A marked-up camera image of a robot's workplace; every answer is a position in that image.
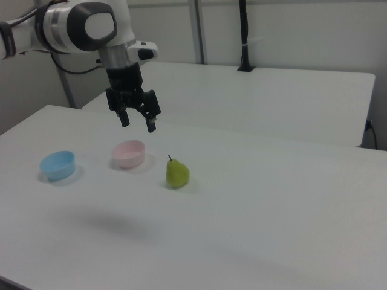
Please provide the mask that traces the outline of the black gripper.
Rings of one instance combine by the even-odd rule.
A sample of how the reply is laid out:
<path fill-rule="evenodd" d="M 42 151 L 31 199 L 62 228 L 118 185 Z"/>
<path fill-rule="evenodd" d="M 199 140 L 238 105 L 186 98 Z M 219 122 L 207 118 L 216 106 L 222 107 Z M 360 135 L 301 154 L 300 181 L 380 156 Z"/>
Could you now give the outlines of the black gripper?
<path fill-rule="evenodd" d="M 107 69 L 109 84 L 105 90 L 108 106 L 119 117 L 122 127 L 130 125 L 126 108 L 136 108 L 145 118 L 149 133 L 156 130 L 155 121 L 161 114 L 157 96 L 153 90 L 144 92 L 140 64 L 120 69 Z"/>

